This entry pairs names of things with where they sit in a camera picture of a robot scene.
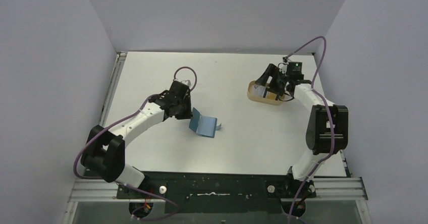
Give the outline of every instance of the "white table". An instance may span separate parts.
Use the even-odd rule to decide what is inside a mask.
[[[305,79],[315,72],[313,56],[293,56],[303,62]],[[169,89],[174,71],[192,67],[198,75],[192,106],[217,117],[222,129],[215,138],[197,136],[190,120],[168,119],[139,136],[126,149],[127,163],[142,171],[221,174],[286,174],[306,148],[309,112],[298,100],[274,106],[251,101],[248,83],[261,76],[282,55],[129,52],[114,93],[106,124],[136,111],[144,99]],[[189,70],[178,74],[190,79]],[[323,92],[319,79],[315,88]],[[332,156],[317,176],[346,176],[342,158]]]

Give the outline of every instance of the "white wall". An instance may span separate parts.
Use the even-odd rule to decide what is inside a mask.
[[[346,0],[327,41],[320,77],[349,107],[345,153],[373,222],[427,223],[428,0]]]
[[[115,50],[89,0],[0,0],[1,223],[59,223]]]
[[[325,35],[344,1],[91,0],[117,50],[279,54]]]

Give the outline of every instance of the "gray wall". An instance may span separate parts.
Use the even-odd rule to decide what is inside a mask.
[[[59,223],[115,50],[89,0],[0,0],[1,223]]]
[[[252,53],[325,35],[344,1],[91,0],[117,50]]]
[[[320,77],[349,107],[345,154],[373,222],[427,223],[428,0],[346,0],[327,41]]]

